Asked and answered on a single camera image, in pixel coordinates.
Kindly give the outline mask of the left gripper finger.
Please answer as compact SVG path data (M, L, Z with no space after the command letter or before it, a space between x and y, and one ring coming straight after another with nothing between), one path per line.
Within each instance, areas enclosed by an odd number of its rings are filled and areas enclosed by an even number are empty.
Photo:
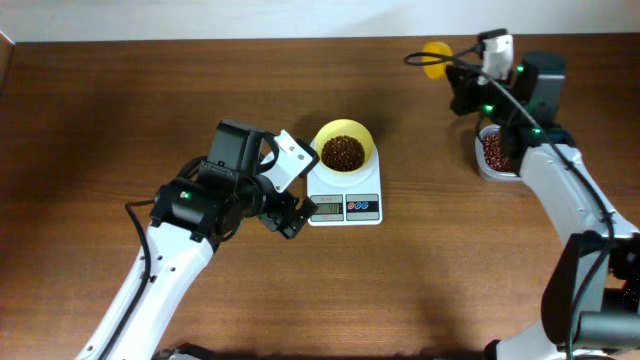
M308 221L318 211L318 205L309 197L306 197L298 208L297 217L301 221Z
M285 239L294 239L306 223L306 217L301 210L296 210L283 219L278 227L278 232Z

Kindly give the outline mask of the red beans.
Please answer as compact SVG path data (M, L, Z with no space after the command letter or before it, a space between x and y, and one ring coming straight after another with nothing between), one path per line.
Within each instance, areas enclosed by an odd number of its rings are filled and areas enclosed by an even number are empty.
M365 150L357 139L340 135L329 139L323 145L321 161L331 170L351 172L364 165Z

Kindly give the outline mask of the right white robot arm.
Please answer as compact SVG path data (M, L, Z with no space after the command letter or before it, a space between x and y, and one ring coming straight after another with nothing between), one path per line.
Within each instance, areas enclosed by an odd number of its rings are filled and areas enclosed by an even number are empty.
M479 112L500 130L511 170L539 199L563 251L541 300L540 320L484 350L487 359L608 359L639 347L639 231L588 173L556 123L565 61L529 52L453 57L445 68L452 110Z

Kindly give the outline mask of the yellow measuring scoop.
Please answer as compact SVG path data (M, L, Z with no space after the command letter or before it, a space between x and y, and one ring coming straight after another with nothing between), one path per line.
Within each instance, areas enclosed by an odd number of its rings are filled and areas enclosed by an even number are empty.
M451 48L444 42L426 43L423 47L423 51L444 56L453 55ZM445 60L432 56L423 56L422 61L432 63L429 65L425 65L423 68L426 76L429 79L438 80L446 75L447 62Z

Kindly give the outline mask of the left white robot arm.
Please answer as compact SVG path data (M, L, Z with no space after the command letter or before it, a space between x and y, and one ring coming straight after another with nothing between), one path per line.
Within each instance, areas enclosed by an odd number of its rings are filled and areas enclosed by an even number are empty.
M221 121L208 154L190 160L147 200L149 225L141 224L135 203L126 203L141 247L79 358L151 358L186 291L244 220L256 218L286 239L297 236L318 207L288 187L319 160L287 131Z

